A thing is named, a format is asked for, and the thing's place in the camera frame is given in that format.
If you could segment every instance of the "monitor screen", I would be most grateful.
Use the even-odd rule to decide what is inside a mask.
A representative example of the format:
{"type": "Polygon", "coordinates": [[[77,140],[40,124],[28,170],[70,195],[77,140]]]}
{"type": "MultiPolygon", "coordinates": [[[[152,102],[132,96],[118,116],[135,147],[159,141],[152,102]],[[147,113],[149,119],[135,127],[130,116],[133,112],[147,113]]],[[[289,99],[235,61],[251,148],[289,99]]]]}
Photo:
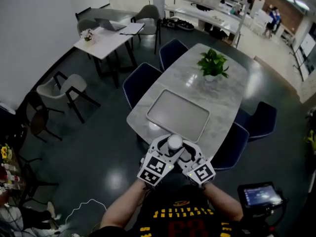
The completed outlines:
{"type": "Polygon", "coordinates": [[[243,191],[248,206],[279,204],[282,201],[271,185],[244,189],[243,191]]]}

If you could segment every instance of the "navy blue chair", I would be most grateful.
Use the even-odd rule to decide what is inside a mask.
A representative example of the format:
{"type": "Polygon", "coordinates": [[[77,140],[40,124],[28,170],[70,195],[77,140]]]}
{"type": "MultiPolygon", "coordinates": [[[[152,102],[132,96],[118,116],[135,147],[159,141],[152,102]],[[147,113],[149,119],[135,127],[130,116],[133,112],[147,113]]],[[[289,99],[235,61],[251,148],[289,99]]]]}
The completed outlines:
{"type": "Polygon", "coordinates": [[[144,62],[129,75],[123,83],[123,90],[131,109],[135,107],[161,74],[160,70],[144,62]]]}
{"type": "Polygon", "coordinates": [[[214,170],[221,171],[234,167],[247,145],[248,138],[249,132],[237,123],[233,123],[221,147],[211,160],[214,170]]]}
{"type": "Polygon", "coordinates": [[[159,50],[160,69],[165,71],[188,50],[189,49],[177,39],[169,41],[159,50]]]}
{"type": "Polygon", "coordinates": [[[265,102],[258,104],[254,115],[238,110],[235,122],[249,132],[249,142],[262,139],[273,133],[276,126],[277,110],[265,102]]]}

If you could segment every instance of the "laptop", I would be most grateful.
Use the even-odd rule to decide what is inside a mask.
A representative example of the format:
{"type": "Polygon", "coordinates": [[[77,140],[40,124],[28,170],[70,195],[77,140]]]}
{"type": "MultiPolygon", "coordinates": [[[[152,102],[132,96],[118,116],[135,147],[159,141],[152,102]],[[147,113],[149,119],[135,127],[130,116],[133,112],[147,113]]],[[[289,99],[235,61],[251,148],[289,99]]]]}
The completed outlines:
{"type": "Polygon", "coordinates": [[[104,19],[104,18],[95,18],[95,21],[98,22],[102,28],[107,29],[109,31],[113,31],[113,32],[116,32],[126,27],[125,25],[111,23],[108,19],[104,19]]]}

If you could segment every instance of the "white table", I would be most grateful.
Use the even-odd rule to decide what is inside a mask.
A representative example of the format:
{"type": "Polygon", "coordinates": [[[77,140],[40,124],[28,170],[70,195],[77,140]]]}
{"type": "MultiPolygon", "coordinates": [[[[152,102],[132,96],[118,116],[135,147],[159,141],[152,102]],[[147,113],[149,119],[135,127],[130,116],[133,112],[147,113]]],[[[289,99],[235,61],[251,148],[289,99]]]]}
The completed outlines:
{"type": "Polygon", "coordinates": [[[113,71],[108,55],[112,53],[113,51],[115,51],[121,45],[125,44],[128,55],[133,64],[132,69],[136,69],[137,63],[135,61],[135,57],[128,43],[128,40],[130,40],[133,37],[133,35],[121,35],[120,33],[124,32],[124,28],[117,32],[113,32],[113,31],[106,30],[102,27],[98,27],[93,31],[96,35],[95,39],[92,40],[93,43],[89,43],[89,42],[84,41],[83,39],[80,39],[77,43],[74,44],[74,47],[88,54],[91,54],[93,56],[93,60],[94,60],[95,67],[96,67],[99,77],[111,75],[115,86],[118,88],[119,87],[118,75],[116,71],[115,72],[113,71]],[[101,72],[98,59],[107,60],[107,63],[110,69],[109,72],[101,72]]]}
{"type": "Polygon", "coordinates": [[[196,44],[184,53],[163,72],[128,115],[127,123],[147,143],[170,133],[146,118],[146,112],[159,94],[169,89],[210,111],[210,118],[197,142],[203,154],[211,158],[222,145],[240,107],[248,72],[225,55],[229,77],[207,82],[197,62],[202,58],[201,53],[208,50],[208,46],[196,44]]]}
{"type": "Polygon", "coordinates": [[[232,34],[236,34],[236,32],[238,31],[238,20],[216,10],[202,11],[194,7],[186,6],[166,6],[165,10],[197,18],[203,22],[225,29],[232,34]]]}

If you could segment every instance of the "forearm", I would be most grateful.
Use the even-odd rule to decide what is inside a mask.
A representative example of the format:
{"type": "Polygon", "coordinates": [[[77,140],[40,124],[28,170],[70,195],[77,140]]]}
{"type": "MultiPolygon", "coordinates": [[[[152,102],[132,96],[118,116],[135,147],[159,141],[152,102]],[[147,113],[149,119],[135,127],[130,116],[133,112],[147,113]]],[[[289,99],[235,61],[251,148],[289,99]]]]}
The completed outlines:
{"type": "Polygon", "coordinates": [[[100,228],[115,226],[124,228],[144,197],[145,182],[137,179],[131,187],[120,196],[105,212],[100,228]]]}
{"type": "Polygon", "coordinates": [[[212,183],[204,185],[204,195],[221,214],[232,221],[240,221],[243,217],[241,204],[212,183]]]}

